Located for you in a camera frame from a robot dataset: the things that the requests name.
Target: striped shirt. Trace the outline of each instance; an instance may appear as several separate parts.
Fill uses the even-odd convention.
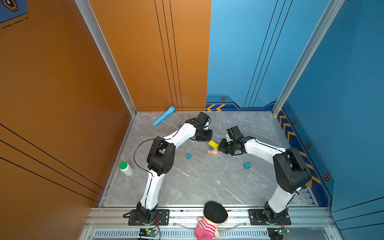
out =
[[[212,224],[209,224],[205,219],[202,219],[198,223],[198,226],[200,226],[203,230],[207,230],[207,232],[209,232],[212,236],[215,234],[216,227]]]

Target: orange wall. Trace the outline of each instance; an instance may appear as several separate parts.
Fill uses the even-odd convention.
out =
[[[205,109],[211,1],[90,3],[138,111]]]
[[[73,0],[0,36],[0,239],[77,239],[131,116]]]

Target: doll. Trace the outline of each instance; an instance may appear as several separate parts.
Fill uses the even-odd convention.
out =
[[[227,210],[216,202],[204,205],[203,217],[198,217],[195,235],[198,240],[212,240],[213,236],[220,237],[217,227],[228,221]]]

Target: robotic arm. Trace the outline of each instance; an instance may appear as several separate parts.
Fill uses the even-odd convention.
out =
[[[249,153],[275,167],[277,188],[264,205],[264,217],[269,224],[282,221],[287,205],[299,190],[306,187],[312,175],[296,148],[284,149],[260,142],[254,137],[244,137],[238,126],[227,129],[227,139],[222,139],[219,151],[232,156]]]
[[[147,157],[148,180],[144,195],[136,206],[131,216],[137,220],[150,224],[156,216],[157,198],[165,175],[171,170],[175,150],[187,139],[196,136],[197,141],[210,141],[212,130],[208,129],[210,117],[200,112],[197,118],[188,119],[174,133],[153,140]]]

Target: doll's black hair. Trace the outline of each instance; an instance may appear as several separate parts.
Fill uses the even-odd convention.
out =
[[[207,202],[204,205],[204,216],[214,223],[223,223],[228,218],[227,210],[217,202]]]

